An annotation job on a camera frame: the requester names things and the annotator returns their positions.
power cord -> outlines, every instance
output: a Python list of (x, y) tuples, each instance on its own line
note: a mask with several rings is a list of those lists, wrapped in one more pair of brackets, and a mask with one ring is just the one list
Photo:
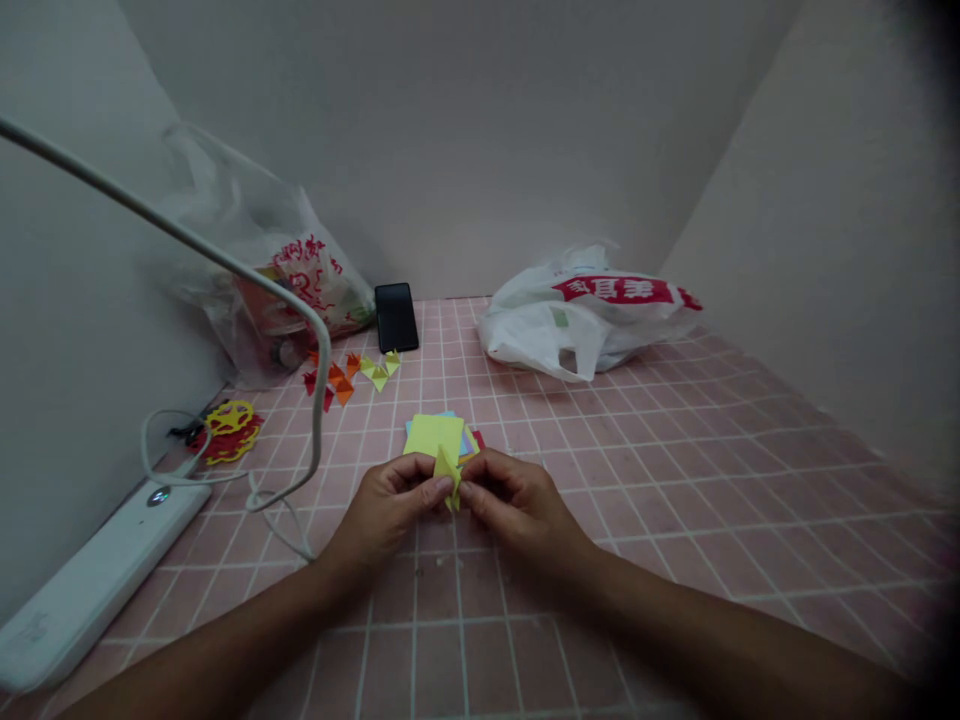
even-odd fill
[[(327, 326), (320, 319), (320, 316), (314, 312), (313, 308), (303, 302), (303, 300), (288, 290), (280, 287), (272, 280), (268, 280), (253, 268), (240, 263), (227, 253), (201, 238), (189, 228), (184, 227), (180, 223), (161, 215), (149, 204), (147, 204), (146, 201), (137, 197), (128, 190), (125, 190), (119, 185), (119, 183), (107, 177), (98, 170), (90, 167), (77, 156), (50, 142), (46, 138), (20, 127), (3, 115), (0, 115), (0, 136), (6, 138), (16, 145), (19, 145), (25, 150), (32, 152), (34, 155), (43, 158), (61, 170), (73, 175), (75, 178), (86, 183), (95, 190), (99, 190), (107, 197), (113, 199), (131, 212), (142, 217), (154, 227), (163, 230), (175, 240), (179, 240), (187, 247), (200, 253), (208, 260), (236, 275), (239, 275), (255, 285), (259, 285), (271, 295), (283, 300), (287, 305), (292, 307), (304, 317), (304, 319), (307, 321), (307, 324), (310, 325), (310, 328), (317, 336), (317, 340), (320, 343), (318, 377), (327, 377), (330, 368), (330, 333), (327, 331)], [(199, 453), (197, 453), (196, 457), (184, 463), (180, 468), (177, 469), (176, 472), (166, 474), (154, 472), (153, 468), (150, 467), (149, 453), (147, 450), (147, 437), (150, 423), (154, 420), (154, 418), (163, 414), (178, 414), (191, 419), (200, 420), (207, 429), (207, 439), (204, 442), (203, 448)], [(319, 392), (314, 394), (313, 400), (313, 428), (310, 442), (310, 465), (299, 480), (287, 486), (283, 490), (273, 491), (260, 489), (254, 480), (252, 471), (246, 473), (237, 473), (236, 475), (231, 475), (226, 478), (217, 478), (214, 480), (187, 480), (186, 476), (196, 468), (197, 463), (200, 461), (200, 457), (210, 444), (210, 440), (213, 437), (213, 432), (205, 418), (181, 410), (157, 410), (147, 416), (143, 422), (140, 442), (140, 456), (143, 461), (144, 471), (147, 477), (162, 485), (215, 485), (223, 482), (233, 482), (234, 480), (239, 480), (246, 475), (247, 480), (250, 483), (250, 495), (247, 497), (246, 503), (247, 512), (263, 512), (267, 508), (280, 503), (281, 506), (289, 510), (293, 516), (294, 525), (296, 526), (297, 532), (300, 536), (299, 542), (295, 543), (291, 539), (287, 538), (284, 533), (280, 531), (280, 528), (276, 525), (274, 519), (271, 518), (268, 513), (263, 512), (263, 518), (266, 521), (267, 526), (270, 528), (270, 531), (277, 536), (278, 540), (290, 547), (290, 549), (292, 549), (295, 553), (306, 560), (313, 560), (315, 555), (310, 549), (306, 533), (300, 523), (300, 519), (297, 517), (296, 511), (286, 500), (286, 498), (291, 493), (303, 487), (303, 485), (313, 477), (313, 474), (320, 466), (320, 454), (322, 450), (320, 425), (322, 419), (323, 391), (321, 389)]]

smartphone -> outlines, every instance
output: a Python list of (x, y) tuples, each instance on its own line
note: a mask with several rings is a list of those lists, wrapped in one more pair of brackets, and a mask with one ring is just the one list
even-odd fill
[(413, 316), (413, 298), (409, 283), (378, 285), (374, 288), (377, 301), (377, 331), (380, 352), (403, 352), (420, 347), (417, 319)]

white plastic bag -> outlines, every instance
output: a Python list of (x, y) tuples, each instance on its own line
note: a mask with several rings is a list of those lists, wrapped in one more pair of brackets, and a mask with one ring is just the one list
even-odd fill
[[(174, 125), (163, 140), (181, 186), (161, 204), (165, 214), (292, 290), (317, 311), (331, 338), (373, 320), (373, 290), (317, 219), (303, 188), (191, 125)], [(269, 386), (306, 359), (306, 323), (258, 286), (199, 255), (177, 268), (175, 285), (207, 314), (239, 385)]]
[(589, 382), (648, 345), (683, 337), (699, 303), (659, 278), (611, 270), (602, 245), (524, 270), (480, 318), (484, 351), (503, 363)]

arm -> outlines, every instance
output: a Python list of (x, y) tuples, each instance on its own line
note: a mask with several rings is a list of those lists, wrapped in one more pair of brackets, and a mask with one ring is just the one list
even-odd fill
[(823, 638), (601, 550), (538, 465), (485, 450), (462, 479), (461, 498), (514, 561), (711, 715), (878, 718), (906, 694), (898, 675)]
[(61, 717), (239, 714), (367, 591), (417, 517), (450, 493), (450, 478), (407, 489), (429, 478), (433, 465), (433, 458), (415, 453), (372, 468), (317, 560), (127, 669)]

power strip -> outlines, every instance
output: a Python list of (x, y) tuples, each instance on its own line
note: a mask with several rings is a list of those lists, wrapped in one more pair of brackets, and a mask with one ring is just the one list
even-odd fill
[(210, 497), (148, 481), (0, 629), (0, 687), (64, 680)]

